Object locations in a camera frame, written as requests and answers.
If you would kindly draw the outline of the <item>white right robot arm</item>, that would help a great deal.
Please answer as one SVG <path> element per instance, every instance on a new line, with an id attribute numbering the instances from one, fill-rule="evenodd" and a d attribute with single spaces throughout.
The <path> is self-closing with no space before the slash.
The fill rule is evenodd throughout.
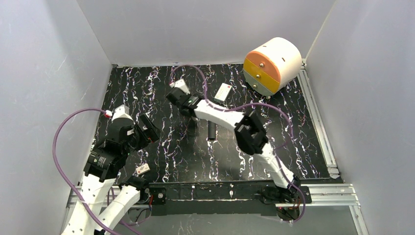
<path id="1" fill-rule="evenodd" d="M 276 149 L 269 143 L 264 125 L 254 112 L 228 110 L 201 96 L 187 94 L 176 87 L 172 88 L 166 98 L 184 116 L 211 121 L 233 131 L 238 148 L 245 154 L 258 158 L 285 199 L 288 197 L 304 199 L 298 176 L 277 156 Z"/>

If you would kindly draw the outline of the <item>black cylindrical remote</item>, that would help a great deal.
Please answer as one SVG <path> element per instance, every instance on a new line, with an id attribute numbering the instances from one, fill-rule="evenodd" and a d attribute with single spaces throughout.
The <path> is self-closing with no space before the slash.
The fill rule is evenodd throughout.
<path id="1" fill-rule="evenodd" d="M 214 123 L 212 121 L 208 121 L 207 124 L 208 124 L 207 140 L 208 141 L 215 141 L 216 140 L 216 131 L 217 131 L 216 123 Z"/>

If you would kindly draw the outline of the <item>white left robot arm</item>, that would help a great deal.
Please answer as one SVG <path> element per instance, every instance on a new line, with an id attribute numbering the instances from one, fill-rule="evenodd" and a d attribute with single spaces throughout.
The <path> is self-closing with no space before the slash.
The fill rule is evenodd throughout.
<path id="1" fill-rule="evenodd" d="M 102 209 L 108 192 L 133 150 L 142 150 L 160 138 L 159 129 L 147 114 L 140 115 L 141 129 L 125 111 L 112 116 L 108 134 L 90 152 L 84 167 L 81 195 L 63 230 L 64 235 L 109 235 L 128 210 L 142 197 L 150 196 L 149 183 L 142 177 L 131 176 L 119 188 L 119 194 L 106 209 Z"/>

